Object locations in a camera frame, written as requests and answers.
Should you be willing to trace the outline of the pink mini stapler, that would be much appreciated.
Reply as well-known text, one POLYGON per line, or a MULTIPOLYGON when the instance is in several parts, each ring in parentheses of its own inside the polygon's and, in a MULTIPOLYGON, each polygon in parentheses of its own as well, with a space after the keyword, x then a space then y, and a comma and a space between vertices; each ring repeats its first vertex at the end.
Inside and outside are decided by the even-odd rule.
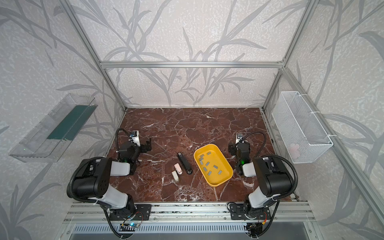
POLYGON ((178 173, 178 175, 181 175, 183 173, 183 170, 179 163, 174 164, 175 170, 178 173))

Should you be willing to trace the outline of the black stapler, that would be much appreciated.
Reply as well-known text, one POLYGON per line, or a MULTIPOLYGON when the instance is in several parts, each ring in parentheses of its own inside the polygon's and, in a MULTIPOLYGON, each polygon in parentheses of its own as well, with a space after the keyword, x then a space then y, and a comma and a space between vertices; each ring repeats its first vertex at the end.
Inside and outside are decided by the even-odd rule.
POLYGON ((181 164, 183 165, 184 169, 186 170, 187 174, 191 175, 193 173, 193 169, 190 163, 188 162, 187 158, 181 152, 177 154, 177 157, 181 162, 181 164))

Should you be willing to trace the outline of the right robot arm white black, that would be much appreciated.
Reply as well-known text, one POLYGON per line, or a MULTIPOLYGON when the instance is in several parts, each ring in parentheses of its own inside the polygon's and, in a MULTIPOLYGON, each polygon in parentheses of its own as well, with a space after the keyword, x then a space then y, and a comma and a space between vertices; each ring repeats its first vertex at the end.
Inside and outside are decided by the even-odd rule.
POLYGON ((274 218, 278 202, 290 196, 298 186, 298 173, 287 159, 278 155, 261 156, 267 142, 262 132, 236 134, 236 142, 229 144, 229 152, 236 157, 235 170, 239 176, 257 178, 258 187, 242 204, 228 203, 232 220, 262 220, 264 225, 274 218), (246 138, 251 135, 263 136, 263 143, 256 156, 251 159, 251 145, 246 138))

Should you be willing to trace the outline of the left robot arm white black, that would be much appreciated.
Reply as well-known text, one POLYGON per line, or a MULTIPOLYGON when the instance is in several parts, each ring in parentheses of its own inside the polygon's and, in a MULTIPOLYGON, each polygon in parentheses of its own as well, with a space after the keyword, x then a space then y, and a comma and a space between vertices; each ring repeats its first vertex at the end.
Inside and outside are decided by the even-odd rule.
POLYGON ((139 165, 140 154, 152 149, 152 141, 140 142, 139 132, 127 132, 123 128, 116 131, 115 137, 123 132, 129 138, 120 144, 115 140, 118 157, 93 157, 84 159, 71 176, 67 187, 69 198, 78 202, 99 205, 109 222, 147 221, 150 218, 150 204, 134 203, 131 195, 120 192, 110 184, 111 177, 132 176, 139 165))

